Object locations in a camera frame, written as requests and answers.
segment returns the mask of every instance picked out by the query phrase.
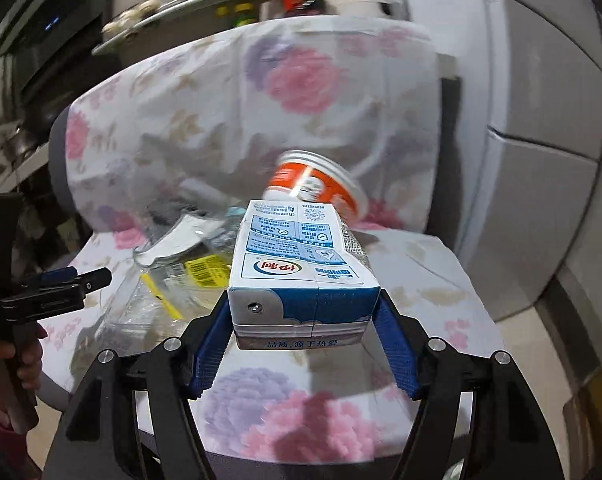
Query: metal screw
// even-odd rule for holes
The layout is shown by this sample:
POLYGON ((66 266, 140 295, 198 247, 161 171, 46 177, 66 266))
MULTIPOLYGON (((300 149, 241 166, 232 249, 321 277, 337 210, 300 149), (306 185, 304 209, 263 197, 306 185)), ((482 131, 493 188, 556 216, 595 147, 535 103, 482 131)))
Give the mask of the metal screw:
POLYGON ((98 354, 98 362, 100 363, 109 363, 112 359, 114 359, 114 352, 111 350, 104 350, 98 354))
POLYGON ((261 305, 260 303, 251 303, 248 305, 248 310, 252 314, 258 314, 263 310, 263 305, 261 305))
POLYGON ((428 341, 428 346, 435 352, 440 352, 441 350, 446 349, 446 342, 437 337, 433 337, 428 341))
POLYGON ((512 358, 510 357, 510 354, 508 354, 507 352, 504 352, 503 350, 500 352, 497 352, 496 355, 494 356, 494 358, 502 365, 507 365, 512 360, 512 358))
POLYGON ((168 352, 174 352, 180 348, 180 339, 178 337, 171 337, 163 343, 163 348, 168 352))

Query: blue gripper pad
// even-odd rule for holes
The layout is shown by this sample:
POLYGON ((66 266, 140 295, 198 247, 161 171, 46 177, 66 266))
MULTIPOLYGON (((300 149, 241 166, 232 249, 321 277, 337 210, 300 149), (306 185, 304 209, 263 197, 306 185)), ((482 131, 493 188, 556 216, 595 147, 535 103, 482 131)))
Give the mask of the blue gripper pad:
POLYGON ((380 296, 372 314, 374 328, 379 335, 385 356, 392 369, 396 385, 414 399, 419 390, 417 356, 405 339, 387 302, 380 296))
POLYGON ((192 380, 188 388, 190 399, 198 399, 204 390, 212 386, 232 330, 230 303, 226 298, 221 311, 207 330, 206 337, 196 352, 192 380))

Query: white appliance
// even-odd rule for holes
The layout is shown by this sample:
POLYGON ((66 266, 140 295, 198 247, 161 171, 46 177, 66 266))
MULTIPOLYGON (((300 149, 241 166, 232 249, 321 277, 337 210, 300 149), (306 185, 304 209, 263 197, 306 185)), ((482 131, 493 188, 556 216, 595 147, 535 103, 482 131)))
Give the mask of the white appliance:
POLYGON ((602 156, 602 32, 590 0, 408 0, 461 80, 428 231, 493 319, 527 308, 577 233, 602 156))

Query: human hand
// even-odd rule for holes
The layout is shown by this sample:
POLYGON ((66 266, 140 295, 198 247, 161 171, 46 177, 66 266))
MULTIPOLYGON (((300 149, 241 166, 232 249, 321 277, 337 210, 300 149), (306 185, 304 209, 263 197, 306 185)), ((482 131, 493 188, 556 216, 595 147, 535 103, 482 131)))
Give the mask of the human hand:
MULTIPOLYGON (((20 356, 21 365, 17 369, 17 376, 22 381, 22 386, 28 390, 36 390, 40 387, 40 375, 43 368, 41 357, 43 357, 43 347, 38 339, 47 337, 46 330, 36 325, 37 339, 25 348, 20 356)), ((5 341, 0 341, 0 359, 9 359, 14 357, 16 350, 14 345, 5 341)), ((2 399, 0 394, 0 409, 2 409, 2 399)))

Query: oval logo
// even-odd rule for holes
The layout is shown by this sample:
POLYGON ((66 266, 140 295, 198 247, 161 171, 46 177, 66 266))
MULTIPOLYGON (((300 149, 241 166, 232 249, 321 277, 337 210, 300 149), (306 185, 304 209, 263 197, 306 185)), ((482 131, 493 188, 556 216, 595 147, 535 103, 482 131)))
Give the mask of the oval logo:
POLYGON ((282 276, 298 272, 301 266, 287 260, 260 260, 254 263, 254 269, 270 276, 282 276))

